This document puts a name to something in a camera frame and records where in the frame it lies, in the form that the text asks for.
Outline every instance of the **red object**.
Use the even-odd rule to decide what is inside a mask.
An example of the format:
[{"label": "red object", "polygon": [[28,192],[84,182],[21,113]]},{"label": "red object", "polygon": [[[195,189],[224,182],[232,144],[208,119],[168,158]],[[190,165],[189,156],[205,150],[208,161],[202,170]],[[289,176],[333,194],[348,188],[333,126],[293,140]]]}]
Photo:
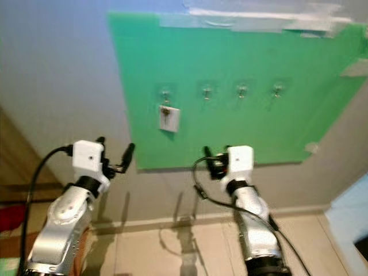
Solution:
[{"label": "red object", "polygon": [[24,221],[24,205],[0,209],[0,232],[14,230]]}]

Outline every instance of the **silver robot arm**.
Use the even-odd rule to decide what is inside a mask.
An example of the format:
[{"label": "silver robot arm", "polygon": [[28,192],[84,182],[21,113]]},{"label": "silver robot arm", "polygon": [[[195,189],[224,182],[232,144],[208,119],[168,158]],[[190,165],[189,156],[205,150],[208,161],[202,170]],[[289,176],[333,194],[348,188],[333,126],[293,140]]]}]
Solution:
[{"label": "silver robot arm", "polygon": [[47,222],[29,254],[25,275],[69,275],[79,249],[79,239],[91,221],[93,205],[109,189],[115,173],[125,173],[134,144],[123,155],[121,165],[110,166],[104,139],[73,145],[72,165],[76,182],[48,210]]},{"label": "silver robot arm", "polygon": [[[204,148],[204,153],[206,157],[212,158],[208,147]],[[275,225],[275,222],[270,216],[269,207],[259,196],[255,186],[251,184],[254,166],[253,148],[228,147],[227,153],[217,157],[216,161],[213,158],[206,161],[211,178],[220,179],[221,190],[232,198],[232,205],[256,214],[266,222],[263,223],[248,213],[235,211],[239,242],[248,275],[291,275],[290,270],[283,263],[278,239],[274,231],[270,230],[270,225]],[[199,194],[202,192],[201,188],[196,187],[196,189]]]}]

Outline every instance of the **green board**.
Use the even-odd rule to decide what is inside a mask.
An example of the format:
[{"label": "green board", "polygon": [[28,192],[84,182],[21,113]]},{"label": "green board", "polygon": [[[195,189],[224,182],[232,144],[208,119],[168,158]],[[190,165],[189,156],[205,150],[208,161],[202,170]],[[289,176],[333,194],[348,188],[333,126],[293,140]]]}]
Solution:
[{"label": "green board", "polygon": [[[305,146],[320,141],[365,80],[339,77],[365,52],[362,25],[334,39],[306,39],[290,31],[164,28],[154,14],[111,13],[109,24],[138,168],[191,166],[204,145],[213,152],[250,145],[258,164],[303,161]],[[244,98],[239,83],[248,87]],[[165,87],[181,110],[177,133],[159,129]]]}]

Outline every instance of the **tile floor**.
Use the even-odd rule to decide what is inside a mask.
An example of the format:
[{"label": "tile floor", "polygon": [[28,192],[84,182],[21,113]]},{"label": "tile floor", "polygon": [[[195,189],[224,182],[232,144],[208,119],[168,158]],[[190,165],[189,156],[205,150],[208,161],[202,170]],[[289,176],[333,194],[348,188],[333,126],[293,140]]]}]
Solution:
[{"label": "tile floor", "polygon": [[[323,215],[277,219],[313,276],[348,276]],[[234,223],[196,225],[118,235],[90,234],[82,275],[247,275]],[[294,276],[305,276],[284,244]]]}]

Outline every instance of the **black cable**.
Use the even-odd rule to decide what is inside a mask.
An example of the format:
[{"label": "black cable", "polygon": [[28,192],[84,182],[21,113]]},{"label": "black cable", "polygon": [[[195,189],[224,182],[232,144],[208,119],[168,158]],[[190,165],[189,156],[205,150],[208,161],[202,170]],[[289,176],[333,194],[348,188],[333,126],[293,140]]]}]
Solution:
[{"label": "black cable", "polygon": [[307,269],[307,267],[305,266],[305,263],[303,262],[303,260],[301,259],[299,253],[297,252],[297,250],[295,249],[295,247],[293,246],[293,244],[291,243],[291,241],[284,235],[284,233],[281,232],[281,230],[277,230],[277,232],[282,236],[282,238],[287,242],[287,244],[289,245],[289,247],[291,248],[291,250],[293,250],[295,256],[298,258],[301,266],[303,267],[303,269],[305,270],[305,272],[307,273],[308,276],[312,276],[311,273],[309,272],[309,270]]},{"label": "black cable", "polygon": [[30,181],[28,195],[27,195],[27,201],[25,203],[25,210],[24,210],[24,221],[22,225],[22,234],[21,234],[21,246],[20,246],[20,260],[19,260],[19,267],[18,267],[18,276],[22,276],[24,273],[24,266],[25,266],[25,251],[26,251],[26,236],[27,236],[27,227],[28,227],[28,218],[29,218],[29,211],[30,211],[30,205],[33,200],[33,192],[35,190],[35,185],[37,182],[37,179],[39,177],[39,174],[41,172],[42,167],[46,164],[47,160],[54,155],[55,153],[59,151],[64,151],[68,153],[70,151],[71,147],[59,147],[53,149],[51,152],[49,152],[48,155],[46,155],[42,161],[40,162],[39,166],[36,168],[36,171],[33,173],[32,180]]},{"label": "black cable", "polygon": [[212,198],[210,198],[208,196],[208,194],[206,193],[206,191],[204,190],[204,188],[202,187],[202,185],[200,184],[200,182],[198,181],[197,179],[197,176],[196,176],[196,170],[197,170],[197,166],[199,163],[201,163],[202,161],[204,160],[218,160],[216,157],[202,157],[202,158],[199,158],[197,161],[194,162],[193,166],[192,166],[192,175],[193,175],[193,180],[194,180],[194,188],[196,189],[198,195],[203,199],[203,200],[208,200],[216,205],[219,205],[219,206],[223,206],[223,207],[226,207],[226,208],[230,208],[230,209],[233,209],[233,210],[236,210],[238,212],[243,212],[243,213],[246,213],[248,214],[249,216],[257,219],[259,222],[261,222],[264,226],[267,227],[267,229],[269,229],[272,234],[275,236],[276,240],[277,240],[277,244],[280,248],[280,252],[281,252],[281,258],[282,258],[282,261],[284,263],[284,265],[286,266],[286,262],[285,262],[285,256],[284,256],[284,253],[283,253],[283,249],[282,249],[282,246],[281,246],[281,242],[276,234],[276,232],[278,232],[284,239],[285,241],[287,242],[287,244],[289,245],[289,247],[293,250],[294,254],[296,255],[296,257],[298,258],[299,262],[301,263],[303,269],[305,270],[305,272],[307,273],[308,276],[312,276],[311,273],[309,272],[309,270],[307,269],[307,267],[305,266],[303,260],[301,259],[299,253],[296,251],[296,249],[294,248],[294,246],[292,245],[291,241],[281,232],[281,230],[278,228],[278,226],[271,226],[271,224],[269,222],[267,222],[266,220],[264,220],[263,218],[261,218],[260,216],[258,216],[257,214],[255,213],[252,213],[246,209],[243,209],[243,208],[240,208],[236,205],[231,205],[231,204],[228,204],[228,203],[225,203],[225,202],[220,202],[220,201],[217,201],[217,200],[214,200]]}]

